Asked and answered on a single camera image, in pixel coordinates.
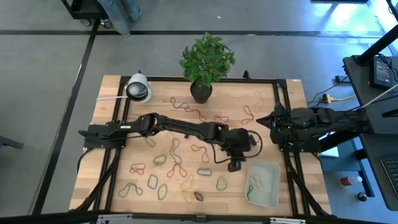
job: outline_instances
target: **gray floor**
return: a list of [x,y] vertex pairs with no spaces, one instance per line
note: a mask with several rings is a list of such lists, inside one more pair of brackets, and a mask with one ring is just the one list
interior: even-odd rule
[[[374,9],[367,4],[311,1],[140,1],[142,20],[133,30],[297,30],[379,31]],[[70,18],[60,1],[4,0],[0,30],[87,30]],[[223,42],[235,51],[236,65],[229,76],[299,78],[311,100],[343,75],[343,57],[361,54],[377,39],[238,36]],[[76,101],[65,143],[47,196],[44,212],[67,211],[76,178],[76,162],[83,139],[79,129],[91,121],[103,75],[131,75],[138,69],[149,76],[180,76],[181,51],[192,45],[192,35],[96,36]],[[0,135],[24,141],[17,151],[0,152],[0,217],[29,213],[30,201],[43,173],[49,149],[85,50],[88,36],[0,35]],[[353,94],[349,85],[329,91],[335,98]],[[336,102],[336,110],[358,105],[355,98]],[[394,222],[370,176],[376,198],[354,199],[360,186],[340,187],[344,173],[325,173],[332,211],[342,218]]]

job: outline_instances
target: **wooden tabletop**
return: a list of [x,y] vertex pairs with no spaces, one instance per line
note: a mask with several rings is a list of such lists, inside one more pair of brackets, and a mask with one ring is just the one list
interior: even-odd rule
[[[120,76],[116,75],[105,75],[98,97],[116,96],[120,78]],[[149,146],[144,138],[127,140],[119,162],[111,207],[112,212],[255,216],[292,215],[283,155],[280,153],[278,146],[271,142],[269,129],[256,123],[255,120],[248,122],[247,125],[241,124],[243,119],[250,118],[243,110],[245,105],[250,107],[255,119],[267,116],[273,111],[275,99],[272,85],[264,83],[213,83],[213,93],[209,100],[205,104],[200,105],[195,103],[190,95],[189,82],[152,82],[151,84],[153,91],[152,99],[148,103],[131,102],[128,121],[134,121],[142,114],[156,112],[166,115],[169,118],[199,123],[200,120],[198,119],[197,112],[187,113],[182,108],[175,109],[172,106],[170,98],[175,97],[177,100],[176,105],[187,102],[192,109],[200,110],[207,121],[212,121],[214,116],[227,116],[229,121],[226,124],[230,128],[242,127],[258,132],[262,137],[264,146],[259,156],[253,159],[274,162],[279,165],[279,204],[276,208],[260,207],[249,203],[244,198],[246,174],[253,159],[243,162],[240,171],[230,173],[227,171],[227,162],[222,164],[215,164],[213,162],[213,151],[209,144],[201,142],[193,136],[185,139],[182,134],[164,131],[151,137],[155,142],[154,147]],[[287,80],[287,85],[291,107],[306,107],[301,81]],[[263,103],[255,96],[256,91],[261,94],[260,97]],[[281,101],[283,101],[282,90],[280,90],[280,97]],[[111,121],[114,104],[115,100],[97,101],[92,122],[95,124],[104,124]],[[121,118],[123,105],[124,103],[121,104],[119,118]],[[174,175],[171,178],[167,177],[167,173],[172,170],[175,164],[169,153],[167,153],[166,162],[162,166],[157,166],[152,162],[155,156],[161,155],[162,151],[167,152],[171,148],[173,138],[177,138],[180,141],[175,154],[182,158],[181,166],[187,172],[186,177],[180,175],[178,167],[175,168]],[[201,156],[204,149],[197,152],[192,151],[192,144],[205,146],[210,162],[202,162]],[[259,147],[256,146],[251,152],[247,152],[246,155],[254,154],[258,149]],[[94,149],[82,159],[70,202],[71,209],[79,206],[97,184],[103,155],[104,149]],[[301,153],[300,155],[307,188],[322,208],[330,212],[329,200],[319,161],[311,154]],[[225,152],[216,149],[216,158],[220,161],[227,158],[227,156]],[[144,173],[142,175],[134,171],[133,174],[130,173],[130,166],[138,163],[146,165]],[[200,176],[197,174],[198,168],[210,168],[213,173],[209,177]],[[148,178],[151,174],[156,175],[159,179],[155,190],[147,186]],[[193,176],[193,181],[192,187],[187,190],[187,196],[181,193],[180,185],[190,175]],[[223,191],[216,189],[216,181],[220,176],[224,177],[228,183],[227,188]],[[121,191],[121,196],[119,196],[119,191],[129,182],[135,183],[140,187],[143,190],[143,194],[141,196],[138,195],[135,188],[131,187],[125,197],[121,196],[124,196],[126,189],[125,191]],[[167,195],[163,200],[158,200],[157,193],[159,186],[162,184],[167,185]],[[298,208],[302,213],[300,191],[297,186],[295,189]],[[104,208],[107,191],[108,187],[106,186],[103,191],[100,208]],[[203,202],[199,202],[193,197],[195,191],[203,195]]]

